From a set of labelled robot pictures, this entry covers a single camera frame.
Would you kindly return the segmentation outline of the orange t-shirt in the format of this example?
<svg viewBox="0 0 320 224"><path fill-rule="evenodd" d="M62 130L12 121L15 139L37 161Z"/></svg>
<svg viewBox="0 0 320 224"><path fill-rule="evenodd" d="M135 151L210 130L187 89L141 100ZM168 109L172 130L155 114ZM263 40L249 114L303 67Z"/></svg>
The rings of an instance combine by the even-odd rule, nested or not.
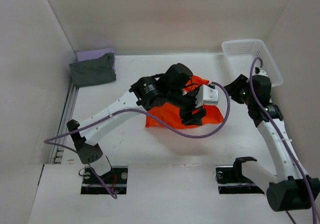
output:
<svg viewBox="0 0 320 224"><path fill-rule="evenodd" d="M187 87L184 90L190 92L191 90L195 90L196 84L199 85L207 85L209 84L209 80L202 79L199 76L193 75L192 83L193 86ZM224 117L221 114L219 108L215 105L203 105L203 108L206 110L206 116L202 119L202 125L206 124L220 124L224 121ZM180 119L179 108L170 104L165 103L163 106L155 107L148 111L151 115L157 117L164 123L168 124L170 127L174 129L191 129L191 128L198 128L199 125L183 125Z"/></svg>

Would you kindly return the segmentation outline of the grey t-shirt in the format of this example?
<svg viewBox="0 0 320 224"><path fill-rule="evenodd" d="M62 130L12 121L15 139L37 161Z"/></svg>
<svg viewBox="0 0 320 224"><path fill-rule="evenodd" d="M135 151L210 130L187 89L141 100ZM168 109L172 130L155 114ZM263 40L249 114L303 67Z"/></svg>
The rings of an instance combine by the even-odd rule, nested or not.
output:
<svg viewBox="0 0 320 224"><path fill-rule="evenodd" d="M74 86L82 88L115 82L117 76L111 64L108 56L69 64Z"/></svg>

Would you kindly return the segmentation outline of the purple t-shirt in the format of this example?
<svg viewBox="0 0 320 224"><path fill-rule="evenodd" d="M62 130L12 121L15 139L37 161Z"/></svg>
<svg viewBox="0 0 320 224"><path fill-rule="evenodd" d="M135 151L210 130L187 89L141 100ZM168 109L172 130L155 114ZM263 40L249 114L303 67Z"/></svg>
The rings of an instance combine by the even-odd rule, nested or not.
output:
<svg viewBox="0 0 320 224"><path fill-rule="evenodd" d="M78 51L76 52L76 59L78 62L94 60L101 58L102 56L108 56L111 58L111 67L112 70L115 72L116 65L115 65L115 57L116 52L114 48L106 48L106 49L98 49L98 50L88 50L88 51Z"/></svg>

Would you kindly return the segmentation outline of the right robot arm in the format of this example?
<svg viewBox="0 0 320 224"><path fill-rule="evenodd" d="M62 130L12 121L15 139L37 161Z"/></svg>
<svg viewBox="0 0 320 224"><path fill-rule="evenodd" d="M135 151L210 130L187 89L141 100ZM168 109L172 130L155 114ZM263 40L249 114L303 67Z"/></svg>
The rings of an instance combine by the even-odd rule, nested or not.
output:
<svg viewBox="0 0 320 224"><path fill-rule="evenodd" d="M319 194L318 178L312 178L298 162L289 142L284 118L278 105L271 102L269 77L239 75L225 86L228 95L239 104L246 104L248 115L264 138L275 170L276 181L268 181L266 196L274 211L310 209Z"/></svg>

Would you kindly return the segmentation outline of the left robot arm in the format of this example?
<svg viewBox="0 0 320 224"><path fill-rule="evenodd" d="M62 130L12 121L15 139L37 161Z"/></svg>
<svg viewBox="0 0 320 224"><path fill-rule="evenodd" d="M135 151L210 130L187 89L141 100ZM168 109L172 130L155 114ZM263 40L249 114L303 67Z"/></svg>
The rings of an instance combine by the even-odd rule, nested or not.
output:
<svg viewBox="0 0 320 224"><path fill-rule="evenodd" d="M121 124L169 103L178 108L182 125L202 125L206 115L202 98L207 87L192 81L193 73L181 63L173 64L164 74L141 77L114 103L89 119L67 123L67 129L81 163L91 166L96 179L107 183L112 170L99 142Z"/></svg>

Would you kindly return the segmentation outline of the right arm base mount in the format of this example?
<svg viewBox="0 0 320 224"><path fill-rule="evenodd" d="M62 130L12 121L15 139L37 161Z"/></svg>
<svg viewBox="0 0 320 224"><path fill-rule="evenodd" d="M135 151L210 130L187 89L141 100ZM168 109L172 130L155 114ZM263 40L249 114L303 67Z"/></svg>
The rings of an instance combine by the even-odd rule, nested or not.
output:
<svg viewBox="0 0 320 224"><path fill-rule="evenodd" d="M238 157L232 165L217 165L215 180L219 194L264 194L249 178L242 173L242 164L257 160L253 157Z"/></svg>

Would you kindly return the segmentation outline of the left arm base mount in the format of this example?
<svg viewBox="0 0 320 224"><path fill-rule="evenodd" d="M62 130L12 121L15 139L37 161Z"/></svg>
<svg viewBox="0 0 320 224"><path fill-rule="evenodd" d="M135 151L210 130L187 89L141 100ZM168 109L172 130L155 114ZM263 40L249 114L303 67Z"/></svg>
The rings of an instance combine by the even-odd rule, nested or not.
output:
<svg viewBox="0 0 320 224"><path fill-rule="evenodd" d="M127 166L113 166L112 170L105 176L102 176L101 179L107 187L115 192L116 195L125 195L127 193L128 170ZM97 179L89 167L80 169L78 176L82 178L81 194L109 195L107 190L103 187L102 183Z"/></svg>

